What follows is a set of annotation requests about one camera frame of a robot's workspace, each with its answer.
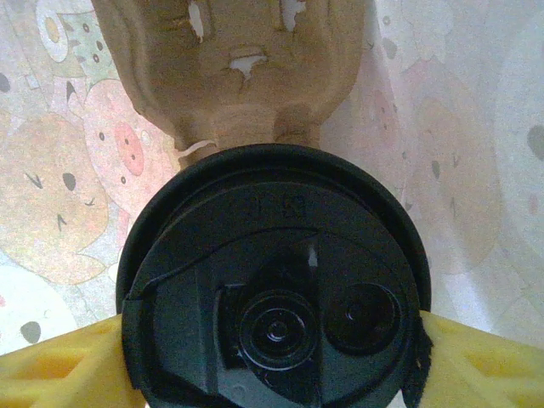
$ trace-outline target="pink cartoon character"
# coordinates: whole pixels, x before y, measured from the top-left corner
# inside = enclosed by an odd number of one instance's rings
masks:
[[[165,152],[164,133],[133,109],[120,81],[96,83],[84,101],[70,96],[70,109],[83,119],[94,170],[127,227],[150,198],[175,174]],[[124,238],[126,231],[121,231]]]

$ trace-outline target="yellow plastic piece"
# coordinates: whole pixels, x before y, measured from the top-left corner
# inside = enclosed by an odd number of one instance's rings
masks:
[[[2,408],[141,408],[121,344],[121,315],[0,357]]]
[[[420,407],[544,407],[544,350],[422,312],[433,340]],[[121,316],[0,357],[2,408],[141,408]]]
[[[544,407],[544,350],[435,314],[422,318],[434,346],[421,408]]]

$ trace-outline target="pastel background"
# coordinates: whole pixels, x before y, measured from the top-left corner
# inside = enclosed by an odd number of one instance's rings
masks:
[[[321,148],[411,215],[434,313],[544,348],[544,3],[365,4]],[[89,0],[1,0],[0,52],[1,354],[114,314],[127,233],[180,168]]]

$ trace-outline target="lens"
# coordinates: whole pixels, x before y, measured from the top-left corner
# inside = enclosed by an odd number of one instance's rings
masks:
[[[391,342],[399,325],[393,296],[378,285],[350,286],[331,302],[325,316],[329,342],[345,354],[375,354]]]
[[[253,363],[275,371],[302,364],[317,344],[317,320],[311,305],[289,291],[256,296],[242,312],[240,345]]]

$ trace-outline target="black circular housing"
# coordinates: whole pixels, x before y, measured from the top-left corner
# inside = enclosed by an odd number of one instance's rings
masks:
[[[371,176],[319,150],[210,156],[141,213],[117,277],[153,408],[387,406],[430,309],[421,240]]]

